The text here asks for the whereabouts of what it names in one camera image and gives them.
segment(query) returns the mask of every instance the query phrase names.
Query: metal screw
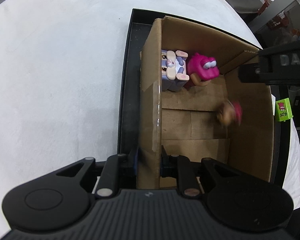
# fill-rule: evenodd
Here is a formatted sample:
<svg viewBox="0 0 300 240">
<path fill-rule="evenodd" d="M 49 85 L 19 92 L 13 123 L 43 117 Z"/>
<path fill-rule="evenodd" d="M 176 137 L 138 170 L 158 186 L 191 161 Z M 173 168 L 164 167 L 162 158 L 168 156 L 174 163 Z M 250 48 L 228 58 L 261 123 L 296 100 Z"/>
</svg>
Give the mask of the metal screw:
<svg viewBox="0 0 300 240">
<path fill-rule="evenodd" d="M 128 159 L 128 156 L 125 153 L 119 153 L 118 158 L 120 162 L 125 162 Z"/>
<path fill-rule="evenodd" d="M 189 197 L 195 197 L 200 194 L 200 190 L 198 190 L 196 188 L 187 188 L 184 191 L 184 194 Z"/>
<path fill-rule="evenodd" d="M 113 193 L 112 189 L 106 187 L 98 189 L 97 191 L 97 195 L 99 195 L 100 197 L 109 197 L 110 195 L 112 195 L 112 193 Z"/>
</svg>

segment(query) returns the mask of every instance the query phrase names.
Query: green box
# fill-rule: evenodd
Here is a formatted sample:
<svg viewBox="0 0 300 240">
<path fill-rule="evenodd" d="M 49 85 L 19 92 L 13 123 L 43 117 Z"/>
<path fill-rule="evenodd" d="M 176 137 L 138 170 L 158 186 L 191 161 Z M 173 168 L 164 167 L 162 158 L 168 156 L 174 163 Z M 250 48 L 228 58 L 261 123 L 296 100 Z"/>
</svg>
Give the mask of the green box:
<svg viewBox="0 0 300 240">
<path fill-rule="evenodd" d="M 282 122 L 293 117 L 289 98 L 285 98 L 275 102 L 275 120 Z"/>
</svg>

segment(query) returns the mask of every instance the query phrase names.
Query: white table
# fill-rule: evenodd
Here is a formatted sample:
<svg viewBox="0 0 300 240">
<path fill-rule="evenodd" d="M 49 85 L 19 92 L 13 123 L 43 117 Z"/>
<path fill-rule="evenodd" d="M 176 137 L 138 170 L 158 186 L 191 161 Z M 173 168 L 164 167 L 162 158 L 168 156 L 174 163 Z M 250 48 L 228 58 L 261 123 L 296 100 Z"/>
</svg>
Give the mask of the white table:
<svg viewBox="0 0 300 240">
<path fill-rule="evenodd" d="M 213 25 L 260 46 L 224 0 L 6 0 L 0 4 L 1 201 L 86 156 L 116 153 L 132 8 Z"/>
</svg>

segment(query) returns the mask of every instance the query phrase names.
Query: pink plush toy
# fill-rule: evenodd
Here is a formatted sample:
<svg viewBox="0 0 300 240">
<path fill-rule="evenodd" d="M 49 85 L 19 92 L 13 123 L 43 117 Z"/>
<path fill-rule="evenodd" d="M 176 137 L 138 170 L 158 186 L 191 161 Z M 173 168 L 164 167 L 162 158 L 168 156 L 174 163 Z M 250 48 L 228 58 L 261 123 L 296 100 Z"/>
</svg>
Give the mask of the pink plush toy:
<svg viewBox="0 0 300 240">
<path fill-rule="evenodd" d="M 195 53 L 187 62 L 187 74 L 190 80 L 184 85 L 186 89 L 193 86 L 206 86 L 211 79 L 219 76 L 219 69 L 214 57 Z"/>
</svg>

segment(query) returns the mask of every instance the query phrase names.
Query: red object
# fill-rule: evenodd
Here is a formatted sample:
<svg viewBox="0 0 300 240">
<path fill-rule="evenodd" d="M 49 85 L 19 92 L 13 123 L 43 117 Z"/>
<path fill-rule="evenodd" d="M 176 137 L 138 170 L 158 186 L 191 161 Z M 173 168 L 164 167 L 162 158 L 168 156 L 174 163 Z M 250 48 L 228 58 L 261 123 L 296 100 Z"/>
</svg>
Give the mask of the red object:
<svg viewBox="0 0 300 240">
<path fill-rule="evenodd" d="M 233 105 L 234 111 L 235 111 L 236 122 L 238 124 L 240 124 L 241 118 L 242 118 L 242 108 L 241 108 L 239 102 L 233 102 L 232 105 Z"/>
<path fill-rule="evenodd" d="M 195 84 L 192 82 L 191 78 L 189 79 L 189 81 L 183 85 L 183 87 L 186 89 L 186 90 L 189 90 L 191 87 L 195 87 Z"/>
<path fill-rule="evenodd" d="M 269 0 L 265 0 L 264 4 L 261 6 L 261 8 L 258 11 L 258 15 L 263 13 L 269 5 L 270 5 Z M 276 15 L 270 21 L 268 21 L 267 26 L 270 30 L 276 30 L 281 27 L 287 27 L 289 25 L 289 18 L 285 13 L 283 14 L 284 14 L 283 18 L 281 18 L 279 15 Z"/>
</svg>

